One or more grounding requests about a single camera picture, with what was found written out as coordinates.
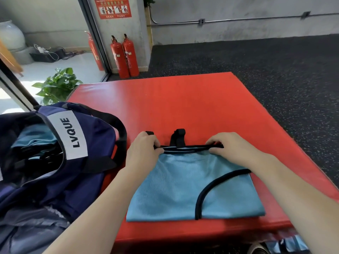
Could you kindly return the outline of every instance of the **black strap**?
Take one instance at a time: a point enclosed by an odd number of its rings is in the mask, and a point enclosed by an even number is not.
[[[184,128],[177,129],[171,136],[170,146],[176,146],[178,148],[185,147],[185,137],[186,131]]]
[[[117,150],[113,159],[108,156],[88,158],[84,166],[83,173],[101,173],[103,171],[120,166],[124,162],[127,152],[127,132],[121,120],[110,113],[101,112],[80,103],[66,102],[62,108],[73,110],[74,105],[85,108],[90,115],[110,124],[119,132],[119,139],[115,142],[117,145]]]
[[[212,182],[210,182],[199,194],[197,203],[195,204],[195,220],[199,220],[202,217],[202,203],[204,202],[204,199],[206,195],[217,185],[235,177],[238,175],[246,175],[251,173],[251,170],[249,169],[239,169],[232,172],[229,172],[221,177],[218,177],[217,179],[214,179]]]

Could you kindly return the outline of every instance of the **safety sign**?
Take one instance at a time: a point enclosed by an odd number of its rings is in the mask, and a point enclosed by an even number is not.
[[[94,0],[100,19],[132,17],[128,0]]]

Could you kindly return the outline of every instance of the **fire extinguisher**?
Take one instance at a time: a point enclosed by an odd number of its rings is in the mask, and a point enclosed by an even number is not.
[[[97,51],[97,49],[96,49],[96,47],[94,45],[94,41],[92,39],[92,36],[91,36],[90,33],[88,33],[88,32],[86,32],[86,33],[88,34],[88,44],[90,45],[91,51],[92,51],[92,53],[94,55],[95,62],[97,63],[99,70],[100,71],[104,71],[105,69],[104,69],[104,67],[103,67],[103,65],[101,63],[100,58],[99,58],[98,51]]]
[[[122,43],[122,47],[125,52],[125,57],[127,60],[128,68],[129,68],[129,74],[131,76],[138,76],[139,75],[139,68],[138,68],[138,62],[137,57],[135,55],[134,50],[134,44],[126,34],[124,34],[124,42]]]
[[[129,78],[129,71],[127,68],[122,44],[119,43],[114,36],[112,36],[111,49],[118,68],[120,78]]]

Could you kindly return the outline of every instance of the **hand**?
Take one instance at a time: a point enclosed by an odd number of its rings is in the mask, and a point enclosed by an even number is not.
[[[235,132],[218,133],[208,139],[206,144],[213,144],[214,142],[222,143],[224,148],[210,148],[210,153],[220,155],[230,162],[249,169],[258,159],[267,155]]]
[[[154,149],[153,145],[160,147],[155,135],[148,135],[146,132],[138,134],[127,150],[125,169],[132,170],[145,179],[155,167],[159,155],[164,153],[164,149]]]

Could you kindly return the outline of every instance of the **white label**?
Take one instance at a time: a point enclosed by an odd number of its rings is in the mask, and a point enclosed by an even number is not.
[[[87,143],[73,111],[67,110],[47,116],[61,138],[66,159],[87,157]]]

